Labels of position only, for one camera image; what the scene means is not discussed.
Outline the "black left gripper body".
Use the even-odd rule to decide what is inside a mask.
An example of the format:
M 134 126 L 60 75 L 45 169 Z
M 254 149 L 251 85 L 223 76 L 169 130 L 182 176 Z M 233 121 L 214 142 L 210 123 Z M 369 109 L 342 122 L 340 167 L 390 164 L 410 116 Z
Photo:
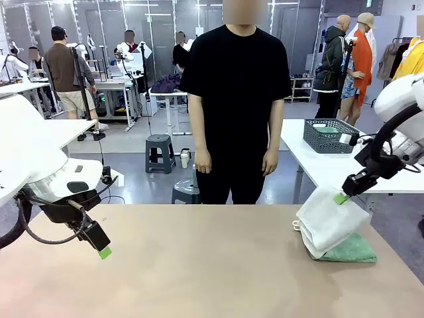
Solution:
M 101 225 L 97 221 L 92 220 L 90 217 L 86 217 L 84 224 L 78 221 L 68 222 L 68 227 L 75 233 L 82 228 L 81 232 L 77 236 L 78 240 L 87 241 L 97 251 L 102 251 L 111 243 Z

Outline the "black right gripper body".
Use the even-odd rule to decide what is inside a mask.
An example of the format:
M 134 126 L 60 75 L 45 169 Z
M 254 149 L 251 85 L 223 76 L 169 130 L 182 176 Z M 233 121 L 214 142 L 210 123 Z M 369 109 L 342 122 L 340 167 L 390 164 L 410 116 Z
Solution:
M 357 174 L 349 175 L 342 186 L 343 192 L 349 197 L 354 197 L 364 193 L 377 184 L 378 175 L 366 168 Z

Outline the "white towel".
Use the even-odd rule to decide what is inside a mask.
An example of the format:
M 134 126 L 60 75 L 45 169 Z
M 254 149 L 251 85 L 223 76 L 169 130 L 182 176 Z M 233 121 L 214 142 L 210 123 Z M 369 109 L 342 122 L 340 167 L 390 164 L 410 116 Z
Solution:
M 336 204 L 334 197 L 340 192 L 331 186 L 317 187 L 292 222 L 307 251 L 316 258 L 342 243 L 370 218 L 351 198 L 342 205 Z

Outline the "dark grey plastic basket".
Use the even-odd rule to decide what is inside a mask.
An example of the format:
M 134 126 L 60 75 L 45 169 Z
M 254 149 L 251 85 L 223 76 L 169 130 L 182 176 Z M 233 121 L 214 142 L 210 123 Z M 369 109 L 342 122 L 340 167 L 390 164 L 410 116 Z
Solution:
M 325 123 L 330 127 L 335 127 L 339 132 L 335 134 L 321 134 L 312 125 L 315 123 Z M 359 133 L 359 130 L 338 119 L 305 119 L 303 128 L 303 140 L 319 154 L 350 154 L 353 147 L 341 144 L 341 135 Z

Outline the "person's left forearm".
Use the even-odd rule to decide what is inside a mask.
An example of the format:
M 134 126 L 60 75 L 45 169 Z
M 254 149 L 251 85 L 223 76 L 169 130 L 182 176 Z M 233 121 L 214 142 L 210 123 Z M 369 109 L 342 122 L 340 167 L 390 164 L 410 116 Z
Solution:
M 272 102 L 269 118 L 269 147 L 271 152 L 277 152 L 280 147 L 280 135 L 284 120 L 284 100 L 279 99 Z

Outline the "person's right forearm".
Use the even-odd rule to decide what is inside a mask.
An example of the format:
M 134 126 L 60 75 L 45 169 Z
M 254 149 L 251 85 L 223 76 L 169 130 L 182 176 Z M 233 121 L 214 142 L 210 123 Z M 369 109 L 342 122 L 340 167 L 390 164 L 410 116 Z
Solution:
M 206 151 L 205 123 L 202 106 L 202 98 L 197 95 L 188 95 L 189 121 L 191 133 L 195 141 L 195 150 Z

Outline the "person's left hand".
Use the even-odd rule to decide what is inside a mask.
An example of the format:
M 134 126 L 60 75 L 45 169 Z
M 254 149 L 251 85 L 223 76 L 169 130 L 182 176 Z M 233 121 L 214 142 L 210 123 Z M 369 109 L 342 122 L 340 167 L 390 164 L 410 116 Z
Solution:
M 269 148 L 262 162 L 262 173 L 263 176 L 268 176 L 273 173 L 278 166 L 278 149 Z

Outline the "person's right hand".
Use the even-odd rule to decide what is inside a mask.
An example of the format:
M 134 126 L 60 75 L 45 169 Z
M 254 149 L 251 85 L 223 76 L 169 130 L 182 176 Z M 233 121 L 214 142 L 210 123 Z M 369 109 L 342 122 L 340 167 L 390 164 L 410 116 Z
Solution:
M 195 169 L 204 174 L 211 172 L 211 156 L 206 148 L 195 150 Z

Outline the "white side table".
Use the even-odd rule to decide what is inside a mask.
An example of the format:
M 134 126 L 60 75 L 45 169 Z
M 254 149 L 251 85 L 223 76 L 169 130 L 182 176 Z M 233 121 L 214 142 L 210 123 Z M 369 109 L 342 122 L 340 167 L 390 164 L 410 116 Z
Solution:
M 281 132 L 282 141 L 298 163 L 293 195 L 294 204 L 299 201 L 304 174 L 307 174 L 317 187 L 330 185 L 340 190 L 347 176 L 362 169 L 362 166 L 354 159 L 354 156 L 362 149 L 361 145 L 355 146 L 350 154 L 319 154 L 303 140 L 303 128 L 303 119 L 285 119 Z M 376 186 L 359 195 L 358 198 L 364 203 L 364 209 L 373 213 L 377 200 L 388 194 L 424 194 L 424 171 L 416 174 L 402 170 L 390 180 L 380 178 Z

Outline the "low grey plastic stool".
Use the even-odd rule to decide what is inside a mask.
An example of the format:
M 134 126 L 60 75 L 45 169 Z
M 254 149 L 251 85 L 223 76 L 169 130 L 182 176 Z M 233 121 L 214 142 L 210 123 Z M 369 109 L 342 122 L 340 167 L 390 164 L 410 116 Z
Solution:
M 192 179 L 180 180 L 172 189 L 172 204 L 181 201 L 185 204 L 201 204 L 201 196 Z

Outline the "white shoe rack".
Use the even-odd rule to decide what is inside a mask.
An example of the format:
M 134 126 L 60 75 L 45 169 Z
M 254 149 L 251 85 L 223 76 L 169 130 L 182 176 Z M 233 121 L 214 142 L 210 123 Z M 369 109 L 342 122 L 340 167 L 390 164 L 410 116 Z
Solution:
M 291 76 L 291 93 L 285 97 L 285 101 L 293 102 L 310 102 L 313 91 L 314 77 L 309 73 L 295 74 Z

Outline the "tall grey plastic stool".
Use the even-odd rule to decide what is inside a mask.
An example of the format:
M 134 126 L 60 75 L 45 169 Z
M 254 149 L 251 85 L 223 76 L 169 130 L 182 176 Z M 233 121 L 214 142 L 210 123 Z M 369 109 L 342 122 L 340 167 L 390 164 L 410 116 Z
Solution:
M 171 137 L 168 134 L 152 134 L 146 139 L 145 147 L 145 172 L 162 170 L 170 174 L 176 165 Z

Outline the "brown coat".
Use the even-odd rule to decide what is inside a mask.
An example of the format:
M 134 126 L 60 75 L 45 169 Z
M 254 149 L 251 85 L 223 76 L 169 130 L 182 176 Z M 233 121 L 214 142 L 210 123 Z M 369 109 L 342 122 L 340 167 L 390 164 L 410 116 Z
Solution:
M 379 80 L 388 81 L 394 77 L 394 74 L 401 62 L 403 53 L 399 50 L 401 43 L 391 43 L 386 46 L 384 54 L 379 62 L 377 77 Z

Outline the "mannequin in orange garment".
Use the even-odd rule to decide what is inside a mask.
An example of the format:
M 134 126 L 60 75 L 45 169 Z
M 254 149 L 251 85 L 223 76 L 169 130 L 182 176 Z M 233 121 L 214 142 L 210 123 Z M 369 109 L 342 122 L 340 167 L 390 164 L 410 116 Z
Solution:
M 361 13 L 357 18 L 357 28 L 353 34 L 350 60 L 347 63 L 347 75 L 341 93 L 339 119 L 355 126 L 360 110 L 372 83 L 373 50 L 366 34 L 375 29 L 375 17 L 372 13 Z

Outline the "mannequin in dark hooded jacket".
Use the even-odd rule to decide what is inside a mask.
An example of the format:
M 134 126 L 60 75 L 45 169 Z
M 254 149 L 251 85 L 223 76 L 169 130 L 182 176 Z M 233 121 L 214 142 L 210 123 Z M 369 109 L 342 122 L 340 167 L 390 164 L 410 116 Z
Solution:
M 346 46 L 345 35 L 350 28 L 351 17 L 340 15 L 324 36 L 325 49 L 320 66 L 315 71 L 313 90 L 318 93 L 319 108 L 316 119 L 335 119 L 338 107 L 338 91 L 342 75 Z

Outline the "yellow jacket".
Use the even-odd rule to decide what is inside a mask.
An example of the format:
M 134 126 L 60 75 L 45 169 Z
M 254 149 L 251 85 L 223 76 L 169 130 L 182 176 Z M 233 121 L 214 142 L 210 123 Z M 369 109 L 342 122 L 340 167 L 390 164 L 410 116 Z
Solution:
M 413 38 L 402 59 L 393 80 L 411 74 L 424 73 L 424 40 Z

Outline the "person in black t-shirt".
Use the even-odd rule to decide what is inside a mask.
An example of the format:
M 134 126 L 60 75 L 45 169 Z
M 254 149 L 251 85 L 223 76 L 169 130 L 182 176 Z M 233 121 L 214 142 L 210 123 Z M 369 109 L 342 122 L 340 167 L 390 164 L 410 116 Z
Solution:
M 211 172 L 196 170 L 207 205 L 254 205 L 264 186 L 272 102 L 290 94 L 282 41 L 260 29 L 269 0 L 223 0 L 223 23 L 192 44 L 181 90 L 202 98 Z

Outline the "white standing desk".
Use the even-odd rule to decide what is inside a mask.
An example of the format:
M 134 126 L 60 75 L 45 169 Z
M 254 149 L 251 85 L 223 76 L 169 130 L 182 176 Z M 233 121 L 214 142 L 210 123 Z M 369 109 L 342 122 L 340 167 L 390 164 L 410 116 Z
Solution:
M 180 132 L 180 122 L 178 117 L 178 97 L 187 97 L 186 92 L 177 91 L 173 93 L 152 93 L 149 89 L 149 96 L 152 97 L 163 97 L 165 99 L 166 106 L 166 120 L 167 120 L 167 134 L 170 136 L 191 136 L 191 132 Z M 174 100 L 174 110 L 176 120 L 175 123 L 172 122 L 171 116 L 171 100 Z

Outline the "grey background robot desk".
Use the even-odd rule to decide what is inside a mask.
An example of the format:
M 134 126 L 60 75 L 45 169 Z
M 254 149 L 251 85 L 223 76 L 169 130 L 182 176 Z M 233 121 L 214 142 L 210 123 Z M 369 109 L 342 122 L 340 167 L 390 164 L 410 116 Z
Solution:
M 123 76 L 101 81 L 96 79 L 97 93 L 94 97 L 98 117 L 103 121 L 126 122 L 125 132 L 129 132 L 142 117 L 142 103 L 138 93 L 138 78 Z

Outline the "white background desk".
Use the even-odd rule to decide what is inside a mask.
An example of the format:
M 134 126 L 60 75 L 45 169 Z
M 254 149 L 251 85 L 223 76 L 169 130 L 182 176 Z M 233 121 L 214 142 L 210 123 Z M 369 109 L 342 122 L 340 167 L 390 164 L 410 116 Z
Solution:
M 30 81 L 26 81 L 26 82 L 21 82 L 21 83 L 14 83 L 14 84 L 10 84 L 10 85 L 5 85 L 5 86 L 1 86 L 0 87 L 0 95 L 4 95 L 4 94 L 12 94 L 12 93 L 22 93 L 25 97 L 28 96 L 33 96 L 34 100 L 35 100 L 35 105 L 36 108 L 38 109 L 38 112 L 42 115 L 42 117 L 45 118 L 45 114 L 40 102 L 40 99 L 38 98 L 38 94 L 37 94 L 37 89 L 40 88 L 40 92 L 44 93 L 43 91 L 43 87 L 49 87 L 51 89 L 52 92 L 52 96 L 53 96 L 53 100 L 54 100 L 54 107 L 56 110 L 56 113 L 54 113 L 53 115 L 51 115 L 52 117 L 57 117 L 59 115 L 64 114 L 64 110 L 62 107 L 62 102 L 59 101 L 57 102 L 53 92 L 54 90 L 51 88 L 51 85 L 48 81 L 37 81 L 37 82 L 30 82 Z

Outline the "man in brown jacket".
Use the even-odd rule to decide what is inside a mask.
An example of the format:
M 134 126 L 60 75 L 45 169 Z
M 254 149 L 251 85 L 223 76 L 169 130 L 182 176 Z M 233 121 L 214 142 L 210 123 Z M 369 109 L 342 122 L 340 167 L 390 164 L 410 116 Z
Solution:
M 84 104 L 81 97 L 80 85 L 74 69 L 74 59 L 67 47 L 66 30 L 60 26 L 51 28 L 52 47 L 44 55 L 44 65 L 49 80 L 52 82 L 54 91 L 63 103 L 64 110 L 69 119 L 77 119 L 78 112 L 84 112 Z M 98 120 L 92 94 L 97 91 L 95 80 L 89 66 L 82 57 L 79 57 L 79 65 L 85 78 L 87 100 L 91 111 L 91 118 Z

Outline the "purple clothes pile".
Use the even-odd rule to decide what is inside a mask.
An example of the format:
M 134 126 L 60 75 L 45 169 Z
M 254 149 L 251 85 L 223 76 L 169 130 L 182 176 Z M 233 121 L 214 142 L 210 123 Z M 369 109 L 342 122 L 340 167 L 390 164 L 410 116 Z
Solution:
M 182 75 L 168 74 L 162 76 L 151 88 L 151 93 L 174 93 L 180 90 Z

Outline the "seated person in grey jacket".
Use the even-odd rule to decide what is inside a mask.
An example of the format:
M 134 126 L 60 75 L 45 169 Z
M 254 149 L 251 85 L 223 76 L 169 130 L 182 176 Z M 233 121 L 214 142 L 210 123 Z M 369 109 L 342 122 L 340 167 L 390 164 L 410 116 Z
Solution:
M 47 78 L 47 73 L 43 68 L 44 58 L 40 55 L 40 51 L 36 46 L 30 46 L 28 48 L 28 58 L 30 60 L 30 66 L 28 71 L 29 78 Z M 45 86 L 42 89 L 44 94 L 50 101 L 51 112 L 55 113 L 56 107 L 50 87 Z

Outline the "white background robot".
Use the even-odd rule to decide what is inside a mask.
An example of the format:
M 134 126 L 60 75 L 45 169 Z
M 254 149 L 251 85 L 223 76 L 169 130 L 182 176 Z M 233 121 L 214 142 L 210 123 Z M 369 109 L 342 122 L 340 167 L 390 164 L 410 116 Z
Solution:
M 0 87 L 28 81 L 29 66 L 18 57 L 23 51 L 14 41 L 10 44 L 10 52 L 0 55 Z
M 122 72 L 125 71 L 125 63 L 134 61 L 134 56 L 129 52 L 129 46 L 126 42 L 122 42 L 117 45 L 117 47 L 114 49 L 114 55 L 117 60 L 117 66 Z

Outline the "person in maroon top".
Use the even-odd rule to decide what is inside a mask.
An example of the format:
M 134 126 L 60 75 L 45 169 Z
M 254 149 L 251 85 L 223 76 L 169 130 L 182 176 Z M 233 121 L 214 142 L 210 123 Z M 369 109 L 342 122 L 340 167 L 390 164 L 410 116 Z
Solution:
M 129 52 L 132 53 L 138 48 L 138 44 L 134 41 L 135 33 L 133 30 L 128 29 L 125 31 L 125 43 L 129 48 Z

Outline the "background person in black shirt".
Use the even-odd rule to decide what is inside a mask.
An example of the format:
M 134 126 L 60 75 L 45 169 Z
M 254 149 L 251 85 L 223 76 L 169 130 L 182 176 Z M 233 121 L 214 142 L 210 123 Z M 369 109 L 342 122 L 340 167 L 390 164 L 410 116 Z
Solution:
M 189 62 L 189 51 L 190 45 L 186 40 L 184 32 L 179 31 L 176 33 L 176 45 L 173 49 L 173 65 L 175 65 L 177 71 L 182 73 L 185 70 L 187 63 Z

